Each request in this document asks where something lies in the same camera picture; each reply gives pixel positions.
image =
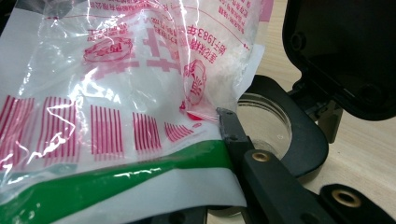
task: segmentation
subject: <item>red logo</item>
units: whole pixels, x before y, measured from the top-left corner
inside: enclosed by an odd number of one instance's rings
[[[87,62],[113,62],[124,59],[131,53],[132,41],[129,38],[112,37],[85,49]]]
[[[200,60],[184,66],[185,95],[192,105],[198,105],[204,96],[206,85],[205,66]]]

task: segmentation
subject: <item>plastic packaging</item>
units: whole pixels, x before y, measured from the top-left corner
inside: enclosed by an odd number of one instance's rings
[[[0,38],[0,222],[127,222],[244,205],[215,108],[235,108],[248,64],[260,61],[250,55],[261,3],[19,1]],[[163,196],[135,195],[137,186],[178,169],[210,181],[208,193],[191,186],[209,197],[139,211]],[[169,183],[189,185],[169,177],[167,192]]]

